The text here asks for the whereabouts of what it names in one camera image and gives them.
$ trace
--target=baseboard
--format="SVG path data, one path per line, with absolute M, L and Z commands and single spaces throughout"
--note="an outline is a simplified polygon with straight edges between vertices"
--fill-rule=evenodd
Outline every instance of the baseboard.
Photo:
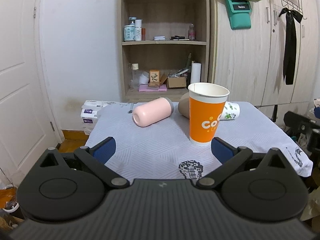
M 86 141 L 89 135 L 85 135 L 84 131 L 62 130 L 65 140 L 83 140 Z

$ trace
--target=orange paper cup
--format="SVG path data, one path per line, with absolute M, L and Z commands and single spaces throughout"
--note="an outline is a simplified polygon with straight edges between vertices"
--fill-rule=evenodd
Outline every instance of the orange paper cup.
M 193 83 L 190 95 L 190 141 L 199 146 L 211 143 L 229 90 L 212 83 Z

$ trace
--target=white tablecloth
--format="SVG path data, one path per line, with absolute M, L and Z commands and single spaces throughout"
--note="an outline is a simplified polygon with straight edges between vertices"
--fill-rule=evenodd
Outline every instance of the white tablecloth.
M 250 103 L 237 103 L 239 117 L 220 121 L 217 137 L 258 153 L 277 147 L 300 176 L 311 175 L 312 162 L 290 137 Z M 133 181 L 199 179 L 221 165 L 210 146 L 195 146 L 189 141 L 189 119 L 180 115 L 178 103 L 169 118 L 143 128 L 132 121 L 130 111 L 139 104 L 115 103 L 99 111 L 101 117 L 86 145 L 93 147 L 108 136 L 116 140 L 116 152 L 107 167 Z

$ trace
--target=gray bottle cap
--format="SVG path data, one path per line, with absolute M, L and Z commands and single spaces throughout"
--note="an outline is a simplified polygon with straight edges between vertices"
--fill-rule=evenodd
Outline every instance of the gray bottle cap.
M 174 107 L 173 107 L 173 103 L 169 98 L 165 98 L 167 99 L 167 101 L 169 102 L 170 106 L 171 106 L 171 114 L 173 113 Z

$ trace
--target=wardrobe door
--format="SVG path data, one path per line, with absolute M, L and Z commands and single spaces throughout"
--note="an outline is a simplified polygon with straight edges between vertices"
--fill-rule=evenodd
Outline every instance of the wardrobe door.
M 299 5 L 299 0 L 289 0 L 292 3 Z M 286 15 L 278 17 L 279 13 L 284 7 L 292 9 L 287 6 L 286 1 L 270 0 L 271 3 L 271 47 L 270 47 L 270 61 L 267 75 L 267 82 L 264 91 L 263 106 L 278 105 L 291 102 L 294 82 L 297 75 L 299 51 L 300 51 L 300 24 L 295 21 L 297 34 L 297 55 L 296 66 L 294 73 L 293 85 L 286 85 L 283 78 L 283 59 L 285 47 L 285 33 L 286 33 Z
M 292 103 L 307 102 L 313 91 L 318 59 L 319 26 L 316 0 L 300 0 L 303 8 L 301 21 L 300 57 Z
M 272 119 L 274 108 L 275 106 L 260 106 L 258 110 L 269 119 Z
M 260 106 L 270 52 L 270 1 L 250 2 L 251 28 L 246 30 L 231 30 L 225 4 L 225 0 L 218 0 L 214 83 L 230 90 L 228 100 Z
M 306 116 L 307 110 L 308 102 L 278 105 L 276 125 L 279 127 L 285 126 L 283 118 L 285 113 L 287 113 L 288 111 Z

